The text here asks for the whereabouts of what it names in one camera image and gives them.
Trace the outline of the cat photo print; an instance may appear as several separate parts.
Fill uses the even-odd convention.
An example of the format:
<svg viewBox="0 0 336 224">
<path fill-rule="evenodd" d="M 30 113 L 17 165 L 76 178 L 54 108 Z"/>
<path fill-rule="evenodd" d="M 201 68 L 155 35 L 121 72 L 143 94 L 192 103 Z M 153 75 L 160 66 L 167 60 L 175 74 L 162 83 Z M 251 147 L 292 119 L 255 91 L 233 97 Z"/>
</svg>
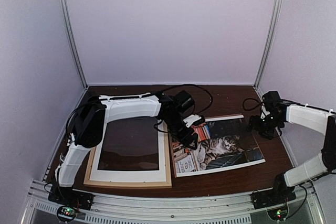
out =
<svg viewBox="0 0 336 224">
<path fill-rule="evenodd" d="M 198 135 L 195 150 L 170 137 L 175 177 L 224 172 L 266 161 L 242 114 L 206 118 L 192 129 Z"/>
</svg>

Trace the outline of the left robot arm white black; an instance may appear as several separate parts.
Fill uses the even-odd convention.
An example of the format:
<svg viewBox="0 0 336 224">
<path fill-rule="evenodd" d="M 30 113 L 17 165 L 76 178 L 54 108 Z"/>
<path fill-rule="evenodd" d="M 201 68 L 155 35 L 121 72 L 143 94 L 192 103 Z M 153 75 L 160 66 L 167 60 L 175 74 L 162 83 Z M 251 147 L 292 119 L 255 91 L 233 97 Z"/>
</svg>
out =
<svg viewBox="0 0 336 224">
<path fill-rule="evenodd" d="M 54 194 L 64 205 L 71 205 L 76 197 L 72 190 L 77 172 L 84 158 L 93 149 L 102 147 L 102 141 L 108 123 L 121 119 L 151 117 L 164 122 L 167 133 L 177 139 L 183 146 L 197 148 L 198 135 L 193 125 L 204 122 L 204 117 L 183 113 L 195 104 L 192 96 L 181 91 L 175 96 L 164 92 L 153 92 L 138 95 L 107 96 L 100 95 L 97 99 L 87 102 L 77 110 L 89 107 L 86 117 L 75 125 L 76 133 L 68 137 L 68 150 L 55 169 L 52 179 Z"/>
</svg>

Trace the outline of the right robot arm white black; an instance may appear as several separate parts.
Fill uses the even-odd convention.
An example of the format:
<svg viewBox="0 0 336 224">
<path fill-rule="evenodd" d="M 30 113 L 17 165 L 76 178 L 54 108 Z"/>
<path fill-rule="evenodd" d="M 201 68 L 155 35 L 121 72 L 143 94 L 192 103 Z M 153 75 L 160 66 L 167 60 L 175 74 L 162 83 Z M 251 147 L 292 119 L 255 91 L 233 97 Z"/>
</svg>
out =
<svg viewBox="0 0 336 224">
<path fill-rule="evenodd" d="M 283 99 L 278 91 L 269 91 L 260 101 L 246 98 L 244 111 L 258 109 L 258 115 L 249 118 L 247 130 L 256 131 L 261 137 L 272 140 L 275 131 L 285 124 L 304 127 L 324 137 L 319 154 L 276 176 L 273 189 L 269 192 L 272 203 L 279 204 L 289 196 L 289 190 L 308 181 L 327 175 L 335 175 L 335 111 Z"/>
</svg>

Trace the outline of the right aluminium corner post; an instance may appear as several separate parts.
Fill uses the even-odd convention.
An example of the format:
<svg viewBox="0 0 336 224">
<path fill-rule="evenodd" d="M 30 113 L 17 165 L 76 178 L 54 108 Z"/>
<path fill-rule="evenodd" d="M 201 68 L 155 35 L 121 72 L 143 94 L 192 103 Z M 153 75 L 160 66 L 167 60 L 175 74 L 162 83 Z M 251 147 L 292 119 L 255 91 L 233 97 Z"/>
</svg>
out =
<svg viewBox="0 0 336 224">
<path fill-rule="evenodd" d="M 262 58 L 261 58 L 261 62 L 258 68 L 258 72 L 256 75 L 256 79 L 253 85 L 256 90 L 260 87 L 262 77 L 266 70 L 267 61 L 268 61 L 268 58 L 271 52 L 271 47 L 274 41 L 276 28 L 277 28 L 277 24 L 278 24 L 280 12 L 281 12 L 282 2 L 283 0 L 274 0 L 274 3 L 273 3 L 266 42 L 265 42 L 264 50 L 262 53 Z"/>
</svg>

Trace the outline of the aluminium corner post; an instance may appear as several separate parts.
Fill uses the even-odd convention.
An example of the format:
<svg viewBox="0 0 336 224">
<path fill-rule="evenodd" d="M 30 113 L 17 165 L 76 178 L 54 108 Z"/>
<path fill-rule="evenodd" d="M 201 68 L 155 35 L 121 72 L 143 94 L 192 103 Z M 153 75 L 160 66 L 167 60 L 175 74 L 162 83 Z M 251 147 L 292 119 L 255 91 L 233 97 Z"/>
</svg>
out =
<svg viewBox="0 0 336 224">
<path fill-rule="evenodd" d="M 267 61 L 268 61 L 268 58 L 271 52 L 271 47 L 274 41 L 276 28 L 277 28 L 277 24 L 278 24 L 280 12 L 281 12 L 282 2 L 283 0 L 274 0 L 274 3 L 273 3 L 266 42 L 265 42 L 264 50 L 262 53 L 262 58 L 261 58 L 261 62 L 258 68 L 258 72 L 256 75 L 256 79 L 253 85 L 256 90 L 260 87 L 262 77 L 266 70 Z"/>
<path fill-rule="evenodd" d="M 74 32 L 73 32 L 72 25 L 71 25 L 67 0 L 60 0 L 60 4 L 61 4 L 64 23 L 65 23 L 66 35 L 67 35 L 71 55 L 72 55 L 72 58 L 74 60 L 75 69 L 76 69 L 77 74 L 79 76 L 82 87 L 84 89 L 86 89 L 88 87 L 88 84 L 87 84 L 87 81 L 86 81 L 86 78 L 85 78 L 85 74 L 84 74 L 84 71 L 83 71 L 83 68 L 82 68 L 82 64 L 81 64 L 80 59 L 79 59 L 78 49 L 77 49 L 77 46 L 76 46 Z"/>
</svg>

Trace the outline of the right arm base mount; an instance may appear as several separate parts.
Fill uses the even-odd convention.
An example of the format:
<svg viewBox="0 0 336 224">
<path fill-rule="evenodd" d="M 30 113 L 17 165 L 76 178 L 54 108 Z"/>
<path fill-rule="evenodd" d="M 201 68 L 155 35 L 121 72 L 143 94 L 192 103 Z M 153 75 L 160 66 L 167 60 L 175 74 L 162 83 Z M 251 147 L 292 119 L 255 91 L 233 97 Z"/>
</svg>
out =
<svg viewBox="0 0 336 224">
<path fill-rule="evenodd" d="M 255 209 L 285 204 L 297 198 L 294 192 L 290 191 L 289 193 L 282 194 L 275 193 L 272 189 L 265 191 L 255 190 L 250 197 Z"/>
</svg>

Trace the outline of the aluminium front rail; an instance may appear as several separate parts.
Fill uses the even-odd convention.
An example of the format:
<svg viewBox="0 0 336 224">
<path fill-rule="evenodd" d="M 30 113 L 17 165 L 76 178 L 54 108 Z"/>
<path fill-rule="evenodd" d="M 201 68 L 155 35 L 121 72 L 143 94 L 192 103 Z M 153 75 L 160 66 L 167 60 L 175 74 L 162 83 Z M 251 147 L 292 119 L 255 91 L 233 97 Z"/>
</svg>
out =
<svg viewBox="0 0 336 224">
<path fill-rule="evenodd" d="M 287 210 L 284 223 L 325 223 L 312 185 L 295 189 L 288 203 L 257 209 L 251 193 L 191 198 L 140 198 L 95 193 L 90 210 L 80 210 L 74 223 L 278 223 L 275 213 Z"/>
</svg>

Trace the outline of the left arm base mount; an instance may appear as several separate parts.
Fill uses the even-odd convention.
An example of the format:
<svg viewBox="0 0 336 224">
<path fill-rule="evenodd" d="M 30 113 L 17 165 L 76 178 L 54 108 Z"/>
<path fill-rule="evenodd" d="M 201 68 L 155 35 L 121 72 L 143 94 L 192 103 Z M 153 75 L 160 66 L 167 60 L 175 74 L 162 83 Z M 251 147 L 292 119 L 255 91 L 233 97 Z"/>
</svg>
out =
<svg viewBox="0 0 336 224">
<path fill-rule="evenodd" d="M 72 191 L 69 194 L 60 193 L 50 193 L 48 195 L 48 200 L 51 202 L 55 202 L 60 205 L 70 206 L 73 208 L 90 210 L 94 195 L 90 193 L 84 193 L 80 191 Z"/>
</svg>

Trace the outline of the left aluminium corner post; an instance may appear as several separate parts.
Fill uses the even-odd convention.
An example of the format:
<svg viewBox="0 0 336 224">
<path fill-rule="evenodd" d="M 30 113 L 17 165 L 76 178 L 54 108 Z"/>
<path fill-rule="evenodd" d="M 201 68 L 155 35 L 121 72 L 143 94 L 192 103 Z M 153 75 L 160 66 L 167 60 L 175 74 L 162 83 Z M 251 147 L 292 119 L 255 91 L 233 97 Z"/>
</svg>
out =
<svg viewBox="0 0 336 224">
<path fill-rule="evenodd" d="M 73 32 L 72 25 L 71 25 L 67 0 L 60 0 L 60 4 L 61 4 L 64 23 L 65 23 L 66 35 L 67 35 L 71 55 L 72 55 L 72 58 L 74 60 L 75 69 L 76 69 L 77 74 L 79 76 L 82 87 L 84 89 L 86 89 L 88 87 L 88 84 L 87 84 L 87 81 L 86 81 L 86 78 L 85 78 L 85 74 L 84 74 L 84 71 L 83 71 L 83 68 L 82 68 L 82 64 L 81 64 L 80 59 L 79 59 L 78 49 L 77 49 L 77 46 L 76 46 L 74 32 Z"/>
</svg>

